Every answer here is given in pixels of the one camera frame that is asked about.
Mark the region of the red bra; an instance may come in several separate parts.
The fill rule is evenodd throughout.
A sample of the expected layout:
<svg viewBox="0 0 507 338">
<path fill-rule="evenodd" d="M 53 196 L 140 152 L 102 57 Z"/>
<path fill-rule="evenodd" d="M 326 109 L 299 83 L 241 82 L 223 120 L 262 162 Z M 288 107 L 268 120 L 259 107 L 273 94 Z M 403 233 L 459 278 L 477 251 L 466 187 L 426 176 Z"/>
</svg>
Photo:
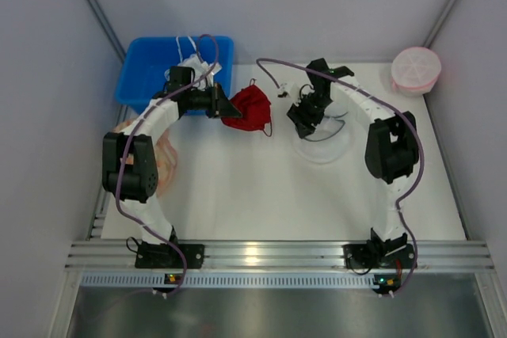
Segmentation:
<svg viewBox="0 0 507 338">
<path fill-rule="evenodd" d="M 240 118 L 222 118 L 222 123 L 240 131 L 262 131 L 265 136 L 273 136 L 271 102 L 257 86 L 257 80 L 251 78 L 249 85 L 237 92 L 231 103 L 241 112 Z"/>
</svg>

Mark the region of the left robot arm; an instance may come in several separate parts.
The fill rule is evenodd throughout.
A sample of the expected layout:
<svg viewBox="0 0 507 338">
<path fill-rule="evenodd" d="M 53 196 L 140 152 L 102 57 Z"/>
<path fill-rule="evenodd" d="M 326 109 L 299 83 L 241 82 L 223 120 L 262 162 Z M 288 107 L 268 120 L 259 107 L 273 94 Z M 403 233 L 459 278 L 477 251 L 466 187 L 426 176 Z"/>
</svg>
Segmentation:
<svg viewBox="0 0 507 338">
<path fill-rule="evenodd" d="M 190 66 L 171 67 L 163 90 L 153 96 L 137 119 L 103 138 L 102 186 L 114 195 L 119 213 L 139 226 L 149 244 L 176 246 L 171 241 L 173 225 L 156 196 L 158 140 L 188 111 L 204 111 L 210 119 L 242 117 L 218 82 L 204 89 L 196 87 L 211 73 L 207 70 L 197 77 Z"/>
</svg>

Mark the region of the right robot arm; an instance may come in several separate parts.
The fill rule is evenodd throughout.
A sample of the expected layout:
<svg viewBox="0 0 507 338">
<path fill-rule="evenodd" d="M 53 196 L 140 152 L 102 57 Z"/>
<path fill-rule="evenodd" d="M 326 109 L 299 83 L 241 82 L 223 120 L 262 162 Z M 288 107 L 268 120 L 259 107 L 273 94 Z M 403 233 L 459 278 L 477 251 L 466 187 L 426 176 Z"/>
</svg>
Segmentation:
<svg viewBox="0 0 507 338">
<path fill-rule="evenodd" d="M 325 59 L 316 59 L 303 71 L 307 83 L 283 84 L 279 91 L 292 101 L 287 116 L 299 139 L 317 131 L 332 104 L 345 107 L 345 114 L 367 132 L 364 163 L 375 179 L 376 221 L 367 242 L 353 250 L 353 259 L 374 267 L 399 252 L 413 252 L 415 239 L 402 216 L 402 201 L 418 186 L 425 166 L 414 115 L 371 95 L 346 66 L 331 68 Z"/>
</svg>

